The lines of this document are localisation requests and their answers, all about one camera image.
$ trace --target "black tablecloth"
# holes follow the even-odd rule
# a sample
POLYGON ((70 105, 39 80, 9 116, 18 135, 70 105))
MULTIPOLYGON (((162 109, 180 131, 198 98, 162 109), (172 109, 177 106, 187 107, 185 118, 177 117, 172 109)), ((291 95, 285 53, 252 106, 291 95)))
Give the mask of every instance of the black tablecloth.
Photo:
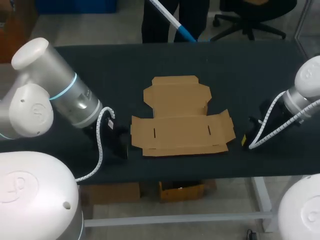
MULTIPOLYGON (((254 152, 245 152, 241 140, 248 116, 259 116, 259 104, 294 84, 303 57, 287 41, 218 41, 145 45, 65 46, 58 51, 98 96, 129 126, 131 116, 152 118, 143 90, 155 76, 195 75, 211 89, 208 115, 229 110, 236 139, 229 152, 197 156, 143 157, 131 147, 128 160, 107 164, 84 184, 134 181, 197 180, 207 178, 306 175, 320 172, 319 116, 294 127, 280 140, 270 140, 254 152)), ((80 177, 90 172, 98 152, 81 130, 57 112, 45 135, 0 143, 0 152, 38 151, 63 161, 80 177)))

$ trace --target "black pants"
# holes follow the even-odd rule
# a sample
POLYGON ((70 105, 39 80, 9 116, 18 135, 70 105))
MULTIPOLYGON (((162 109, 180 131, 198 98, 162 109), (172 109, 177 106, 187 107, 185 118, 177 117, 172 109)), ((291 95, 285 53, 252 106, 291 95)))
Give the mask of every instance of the black pants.
MULTIPOLYGON (((179 6, 179 22, 197 40, 206 29, 207 15, 210 0, 159 0, 162 5, 174 14, 179 6)), ((144 1, 144 14, 142 22, 142 43, 167 43, 169 34, 169 21, 162 16, 156 7, 149 1, 144 1)), ((174 42, 187 42, 176 32, 174 42)))

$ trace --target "office chair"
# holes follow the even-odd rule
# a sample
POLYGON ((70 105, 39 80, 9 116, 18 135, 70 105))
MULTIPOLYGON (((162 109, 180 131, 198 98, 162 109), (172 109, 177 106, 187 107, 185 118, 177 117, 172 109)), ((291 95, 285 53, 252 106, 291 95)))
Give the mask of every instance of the office chair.
POLYGON ((222 11, 227 10, 228 12, 234 12, 238 14, 239 17, 216 14, 213 20, 214 27, 220 26, 219 19, 232 22, 233 26, 211 38, 211 41, 216 41, 239 30, 242 30, 242 34, 247 35, 249 40, 254 41, 255 36, 253 29, 276 34, 281 36, 282 39, 285 39, 286 34, 283 31, 265 25, 261 22, 276 19, 285 15, 297 5, 297 0, 268 0, 260 5, 249 3, 244 0, 221 1, 220 9, 222 6, 224 8, 221 9, 222 11))

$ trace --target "cable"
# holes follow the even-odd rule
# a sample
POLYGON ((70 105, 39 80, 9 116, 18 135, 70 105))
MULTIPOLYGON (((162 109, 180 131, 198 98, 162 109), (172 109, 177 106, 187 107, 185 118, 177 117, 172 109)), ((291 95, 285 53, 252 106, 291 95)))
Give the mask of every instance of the cable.
POLYGON ((258 141, 258 139, 260 138, 262 132, 263 132, 264 129, 265 129, 266 123, 267 123, 267 121, 268 121, 268 118, 269 118, 269 116, 270 116, 270 113, 271 113, 272 109, 274 108, 274 106, 276 105, 276 102, 279 100, 279 98, 282 97, 282 95, 283 95, 284 93, 285 93, 285 91, 279 93, 278 96, 276 96, 275 99, 272 101, 272 103, 271 103, 268 111, 266 112, 266 115, 265 115, 264 120, 263 120, 263 122, 262 122, 262 124, 261 124, 261 127, 260 127, 260 130, 259 130, 258 134, 256 135, 255 139, 252 141, 252 143, 249 145, 249 149, 254 149, 254 148, 255 148, 255 147, 252 147, 252 146, 255 145, 256 142, 258 141))
POLYGON ((320 99, 309 104, 308 106, 306 106, 304 109, 302 109, 300 112, 298 112, 296 115, 294 115, 292 118, 290 118, 288 121, 286 121, 284 124, 282 124, 280 127, 278 127, 276 130, 274 130, 273 132, 269 133, 267 136, 265 136, 263 139, 261 139, 260 141, 258 141, 258 139, 260 138, 266 123, 268 121, 269 115, 272 111, 272 109, 274 108, 276 102, 278 101, 279 98, 281 98, 281 96, 285 93, 285 91, 281 92, 278 96, 276 96, 276 98, 273 100, 273 102, 271 103, 265 117, 264 120, 262 122, 262 125, 260 127, 260 130, 258 132, 258 134, 256 135, 255 139, 252 141, 252 143, 249 145, 249 149, 254 149, 258 146, 260 146, 261 144, 263 144, 264 142, 268 141, 269 139, 271 139, 272 137, 274 137, 275 135, 277 135, 278 133, 280 133, 282 130, 284 130, 285 128, 287 128, 290 124, 292 124, 294 121, 296 121, 298 118, 300 118, 303 114, 305 114, 307 111, 310 111, 311 109, 315 108, 316 106, 320 105, 320 99))
POLYGON ((92 170, 92 172, 90 172, 89 174, 85 175, 85 176, 82 176, 82 177, 79 177, 77 178, 75 181, 76 182, 81 182, 83 180, 86 180, 90 177, 92 177, 100 168, 101 164, 102 164, 102 160, 103 160, 103 148, 102 148, 102 144, 101 144, 101 138, 100 138, 100 124, 101 124, 101 120, 102 120, 102 117, 105 113, 105 111, 109 111, 110 115, 111 115, 111 118, 112 119, 115 119, 116 118, 116 115, 115 115, 115 112, 112 110, 112 108, 106 106, 104 108, 102 108, 102 110, 100 111, 99 113, 99 116, 96 120, 96 129, 95 129, 95 133, 96 133, 96 142, 97 142, 97 145, 98 145, 98 150, 99 150, 99 160, 98 160, 98 163, 96 164, 95 168, 92 170))

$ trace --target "blue object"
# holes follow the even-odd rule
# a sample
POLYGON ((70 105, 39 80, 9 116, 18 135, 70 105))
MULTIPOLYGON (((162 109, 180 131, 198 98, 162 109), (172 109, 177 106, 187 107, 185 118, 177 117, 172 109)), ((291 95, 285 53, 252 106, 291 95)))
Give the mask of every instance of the blue object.
POLYGON ((181 33, 181 35, 187 39, 189 42, 195 43, 197 42, 194 37, 190 34, 190 32, 188 32, 188 30, 184 27, 184 26, 180 26, 178 27, 178 32, 181 33))
POLYGON ((13 140, 12 138, 9 138, 9 137, 7 137, 7 136, 5 136, 5 135, 1 134, 1 133, 0 133, 0 137, 3 137, 3 138, 8 139, 8 140, 13 140))
POLYGON ((117 11, 117 0, 36 0, 41 14, 112 14, 117 11))
POLYGON ((77 80, 77 77, 78 75, 76 73, 74 73, 74 78, 72 79, 72 82, 69 84, 69 86, 67 86, 65 88, 65 90, 63 90, 62 92, 60 92, 59 94, 53 96, 53 97, 50 97, 49 100, 52 101, 52 100, 55 100, 59 97, 61 97, 63 94, 65 94, 71 87, 73 84, 75 84, 76 80, 77 80))

